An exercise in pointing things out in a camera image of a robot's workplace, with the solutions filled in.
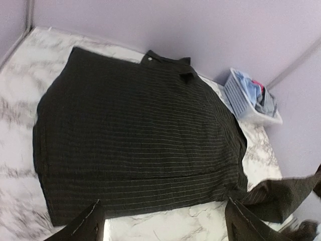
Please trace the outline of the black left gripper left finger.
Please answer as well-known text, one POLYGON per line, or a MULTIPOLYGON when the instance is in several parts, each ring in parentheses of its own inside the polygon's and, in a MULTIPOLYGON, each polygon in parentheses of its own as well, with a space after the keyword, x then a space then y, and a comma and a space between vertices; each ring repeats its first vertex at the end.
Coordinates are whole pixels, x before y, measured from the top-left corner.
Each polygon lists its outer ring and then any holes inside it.
POLYGON ((104 224, 105 211, 97 200, 45 241, 103 241, 104 224))

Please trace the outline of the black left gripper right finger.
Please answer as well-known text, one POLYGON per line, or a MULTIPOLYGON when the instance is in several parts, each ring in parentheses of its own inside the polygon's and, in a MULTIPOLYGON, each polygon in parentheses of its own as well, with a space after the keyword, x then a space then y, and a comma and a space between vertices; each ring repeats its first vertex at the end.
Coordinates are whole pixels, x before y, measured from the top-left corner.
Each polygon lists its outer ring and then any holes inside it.
POLYGON ((229 198, 225 209, 228 240, 291 240, 263 221, 240 201, 229 198))

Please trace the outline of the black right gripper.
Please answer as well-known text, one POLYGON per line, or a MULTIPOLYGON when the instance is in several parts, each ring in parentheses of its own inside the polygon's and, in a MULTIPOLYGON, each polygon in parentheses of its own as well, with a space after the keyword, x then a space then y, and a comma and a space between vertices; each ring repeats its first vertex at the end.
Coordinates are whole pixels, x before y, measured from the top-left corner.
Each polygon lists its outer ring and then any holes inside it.
POLYGON ((320 223, 312 220, 305 220, 298 228, 289 231, 286 236, 295 241, 315 240, 320 236, 320 223))

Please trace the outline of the black pinstriped shirt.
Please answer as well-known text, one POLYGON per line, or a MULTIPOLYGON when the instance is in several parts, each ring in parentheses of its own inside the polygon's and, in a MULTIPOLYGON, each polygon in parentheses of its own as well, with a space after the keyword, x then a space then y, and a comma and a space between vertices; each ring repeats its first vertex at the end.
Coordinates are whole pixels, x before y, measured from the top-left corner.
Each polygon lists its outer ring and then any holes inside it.
POLYGON ((34 166, 55 226, 95 200, 120 217, 229 198, 282 223, 320 195, 320 172, 248 191, 246 137, 189 58, 149 51, 133 63, 75 47, 37 115, 34 166))

